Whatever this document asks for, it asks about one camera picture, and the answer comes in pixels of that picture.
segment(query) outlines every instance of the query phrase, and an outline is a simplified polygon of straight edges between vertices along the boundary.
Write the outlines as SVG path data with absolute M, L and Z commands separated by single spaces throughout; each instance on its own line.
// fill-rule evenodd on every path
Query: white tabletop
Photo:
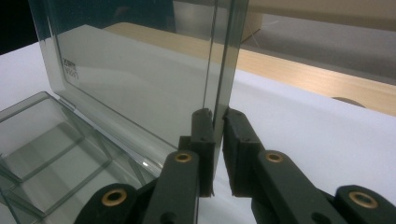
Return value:
M 0 110 L 52 93 L 38 44 L 0 56 Z M 230 107 L 244 112 L 267 149 L 288 154 L 313 184 L 372 189 L 396 204 L 396 118 L 236 71 Z M 249 199 L 231 196 L 222 155 L 215 197 L 200 200 L 199 223 L 255 223 Z M 2 223 L 7 223 L 0 206 Z

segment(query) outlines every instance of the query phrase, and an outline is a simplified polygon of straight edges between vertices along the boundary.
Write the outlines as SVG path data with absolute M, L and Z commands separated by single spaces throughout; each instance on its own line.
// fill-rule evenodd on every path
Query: gray floor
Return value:
M 396 32 L 264 15 L 242 49 L 396 85 Z

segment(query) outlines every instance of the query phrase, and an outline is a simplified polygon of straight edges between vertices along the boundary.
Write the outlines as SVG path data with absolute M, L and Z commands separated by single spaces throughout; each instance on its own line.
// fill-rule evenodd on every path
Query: glass box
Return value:
M 29 2 L 55 95 L 0 113 L 1 203 L 18 223 L 72 223 L 101 187 L 144 186 L 203 107 L 219 154 L 247 1 Z

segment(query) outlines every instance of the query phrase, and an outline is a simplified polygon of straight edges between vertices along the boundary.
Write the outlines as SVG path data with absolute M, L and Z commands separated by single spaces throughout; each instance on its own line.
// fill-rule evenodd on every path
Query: white table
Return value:
M 0 110 L 52 93 L 38 44 L 0 56 Z M 230 107 L 243 111 L 267 149 L 288 154 L 319 189 L 361 185 L 396 204 L 396 118 L 236 71 Z M 216 196 L 199 223 L 255 223 L 249 199 L 231 196 L 222 155 Z M 9 214 L 0 206 L 2 223 Z

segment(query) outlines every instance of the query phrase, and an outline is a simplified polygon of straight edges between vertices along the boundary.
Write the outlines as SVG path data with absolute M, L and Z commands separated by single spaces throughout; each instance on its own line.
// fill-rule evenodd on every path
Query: transparent lid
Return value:
M 247 1 L 30 5 L 53 91 L 160 167 L 191 134 L 192 112 L 216 119 L 227 107 Z

